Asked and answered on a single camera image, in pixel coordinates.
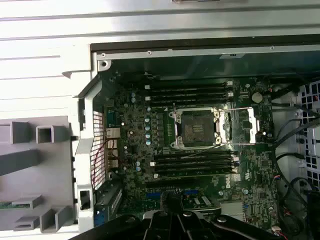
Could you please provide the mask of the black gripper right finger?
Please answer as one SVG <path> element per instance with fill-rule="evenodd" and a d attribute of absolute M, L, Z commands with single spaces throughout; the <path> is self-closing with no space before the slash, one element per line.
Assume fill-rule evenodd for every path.
<path fill-rule="evenodd" d="M 200 218 L 183 208 L 180 195 L 172 194 L 172 214 L 180 222 L 188 240 L 274 240 L 275 235 L 228 215 L 220 214 L 212 221 Z"/>

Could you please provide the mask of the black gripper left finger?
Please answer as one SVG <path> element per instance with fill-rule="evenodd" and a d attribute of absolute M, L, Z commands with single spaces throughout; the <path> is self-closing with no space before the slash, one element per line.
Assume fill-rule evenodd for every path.
<path fill-rule="evenodd" d="M 140 220 L 127 214 L 89 229 L 74 238 L 76 240 L 168 240 L 171 234 L 173 213 L 170 211 L 172 192 L 164 192 L 160 198 L 160 210 Z"/>

